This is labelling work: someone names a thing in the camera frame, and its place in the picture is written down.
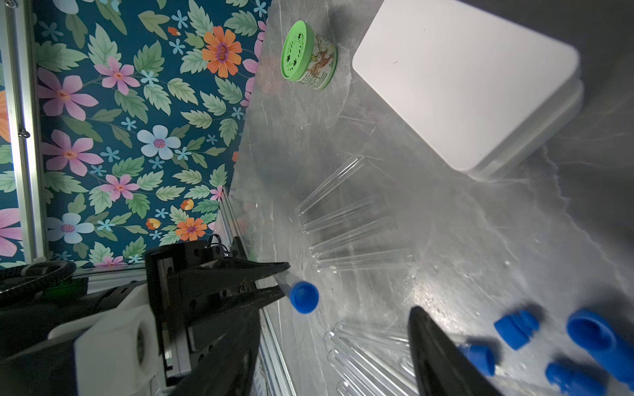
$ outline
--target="test tube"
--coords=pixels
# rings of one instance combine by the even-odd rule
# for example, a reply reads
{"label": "test tube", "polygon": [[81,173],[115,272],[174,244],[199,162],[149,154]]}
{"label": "test tube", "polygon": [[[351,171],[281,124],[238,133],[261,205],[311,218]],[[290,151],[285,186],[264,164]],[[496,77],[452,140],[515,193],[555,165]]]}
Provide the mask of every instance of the test tube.
{"label": "test tube", "polygon": [[367,253],[337,259],[315,260],[315,272],[350,271],[353,269],[393,269],[411,267],[414,256],[410,249],[394,249],[385,252]]}
{"label": "test tube", "polygon": [[308,248],[306,254],[308,257],[317,259],[326,253],[330,253],[342,246],[346,246],[348,243],[359,242],[372,238],[379,233],[390,231],[396,228],[396,223],[392,217],[383,217],[379,220],[375,220],[359,228],[348,231],[344,234],[338,235],[330,240],[318,243],[317,245]]}
{"label": "test tube", "polygon": [[310,314],[319,303],[319,291],[310,282],[298,278],[289,270],[273,275],[280,289],[300,314]]}
{"label": "test tube", "polygon": [[366,164],[364,155],[355,155],[350,158],[344,165],[341,165],[339,169],[332,175],[328,176],[321,186],[317,187],[306,199],[295,208],[295,214],[300,216],[306,213],[316,203],[318,203],[329,192],[335,189],[339,184],[343,183],[348,177],[350,177],[357,170],[362,168]]}
{"label": "test tube", "polygon": [[369,196],[360,201],[336,210],[326,216],[304,224],[299,231],[303,234],[310,234],[320,229],[341,224],[350,219],[361,217],[368,212],[383,207],[383,199],[380,196]]}

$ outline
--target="green container lid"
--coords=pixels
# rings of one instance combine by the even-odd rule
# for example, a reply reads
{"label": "green container lid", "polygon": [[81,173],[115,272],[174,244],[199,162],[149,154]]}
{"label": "green container lid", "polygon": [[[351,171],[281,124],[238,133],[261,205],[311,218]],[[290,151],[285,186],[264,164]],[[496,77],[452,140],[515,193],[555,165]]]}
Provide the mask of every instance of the green container lid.
{"label": "green container lid", "polygon": [[286,37],[281,53],[281,74],[291,81],[299,80],[313,54],[314,35],[304,21],[297,21]]}

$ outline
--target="pink flower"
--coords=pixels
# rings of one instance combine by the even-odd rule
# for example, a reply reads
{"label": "pink flower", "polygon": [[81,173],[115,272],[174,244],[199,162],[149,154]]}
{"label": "pink flower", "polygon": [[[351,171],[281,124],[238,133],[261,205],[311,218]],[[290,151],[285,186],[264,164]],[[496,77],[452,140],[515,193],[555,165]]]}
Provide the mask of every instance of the pink flower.
{"label": "pink flower", "polygon": [[111,265],[125,265],[125,264],[121,264],[121,262],[123,261],[123,256],[117,256],[117,257],[104,257],[103,261],[100,262],[99,264],[95,264],[95,267],[110,267]]}
{"label": "pink flower", "polygon": [[78,105],[92,107],[99,103],[88,94],[76,94],[84,86],[78,75],[66,77],[63,86],[53,72],[44,68],[37,69],[37,76],[48,86],[47,88],[38,85],[37,96],[40,99],[52,99],[44,104],[44,113],[49,117],[60,115],[65,107],[71,117],[84,121],[86,112]]}
{"label": "pink flower", "polygon": [[94,66],[100,74],[109,76],[101,81],[101,86],[104,88],[112,88],[116,84],[119,92],[123,95],[127,95],[128,92],[130,92],[127,86],[138,87],[141,85],[134,78],[128,77],[134,73],[134,66],[123,65],[123,67],[121,67],[121,63],[117,62],[112,56],[108,57],[108,66],[110,66],[110,68],[104,65]]}
{"label": "pink flower", "polygon": [[18,251],[18,247],[6,239],[22,240],[22,227],[7,228],[17,222],[20,222],[20,209],[9,208],[0,210],[0,256],[13,257]]}
{"label": "pink flower", "polygon": [[106,175],[106,180],[110,184],[102,184],[99,188],[102,191],[110,193],[110,199],[112,201],[118,200],[122,195],[125,199],[131,200],[133,196],[130,191],[139,189],[138,184],[130,183],[130,180],[132,180],[130,175],[121,176],[121,180],[118,180],[113,175]]}
{"label": "pink flower", "polygon": [[221,195],[223,194],[223,187],[222,186],[218,186],[218,189],[213,189],[211,190],[211,200],[212,201],[216,201],[218,199],[220,199]]}
{"label": "pink flower", "polygon": [[91,165],[97,165],[103,162],[102,157],[97,154],[85,153],[84,151],[93,148],[93,140],[90,137],[80,137],[75,144],[70,145],[70,137],[59,129],[54,129],[51,139],[57,144],[53,146],[49,143],[42,143],[40,146],[42,154],[56,155],[46,161],[48,170],[61,170],[70,162],[70,170],[79,176],[85,176],[88,168],[82,163],[86,162]]}

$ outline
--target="blue plastic cap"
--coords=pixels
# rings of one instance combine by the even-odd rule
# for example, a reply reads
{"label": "blue plastic cap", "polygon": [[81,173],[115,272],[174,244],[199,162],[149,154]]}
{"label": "blue plastic cap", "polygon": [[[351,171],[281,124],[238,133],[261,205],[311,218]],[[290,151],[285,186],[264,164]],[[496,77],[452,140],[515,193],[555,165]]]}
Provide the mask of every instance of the blue plastic cap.
{"label": "blue plastic cap", "polygon": [[518,350],[528,344],[533,336],[533,331],[539,331],[540,329],[537,319],[525,310],[506,315],[495,322],[493,326],[500,337],[502,337],[502,340],[514,350]]}
{"label": "blue plastic cap", "polygon": [[301,281],[293,285],[288,298],[300,314],[310,314],[319,303],[319,291],[312,283]]}
{"label": "blue plastic cap", "polygon": [[459,345],[458,349],[475,366],[476,369],[487,377],[495,375],[495,358],[491,349],[485,345]]}
{"label": "blue plastic cap", "polygon": [[548,382],[559,386],[562,395],[604,396],[605,387],[593,378],[561,364],[551,363],[546,367]]}

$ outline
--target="gray marble surface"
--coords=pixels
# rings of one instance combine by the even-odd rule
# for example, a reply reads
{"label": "gray marble surface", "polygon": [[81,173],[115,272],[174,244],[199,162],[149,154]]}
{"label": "gray marble surface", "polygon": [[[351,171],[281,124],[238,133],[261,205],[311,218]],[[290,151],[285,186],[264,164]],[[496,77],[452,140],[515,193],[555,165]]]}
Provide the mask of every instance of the gray marble surface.
{"label": "gray marble surface", "polygon": [[[449,333],[495,338],[502,314],[531,307],[542,329],[520,352],[500,345],[498,373],[530,394],[548,393],[543,371],[552,359],[592,365],[566,335],[569,314],[591,307],[634,333],[634,3],[470,0],[576,46],[586,86],[575,120],[505,180],[486,184],[448,168],[352,70],[381,2],[273,2],[235,165],[230,200],[250,253],[289,261],[320,289],[313,314],[294,312],[286,300],[268,309],[297,393],[336,394],[322,338],[337,321],[403,327],[414,305]],[[339,50],[323,91],[280,74],[284,38],[299,19]],[[398,32],[390,34],[413,39]],[[396,240],[416,251],[408,271],[318,274],[304,254],[321,236],[299,232],[294,208],[358,153],[370,160],[366,172],[321,209],[383,194]],[[614,380],[609,388],[627,393]]]}

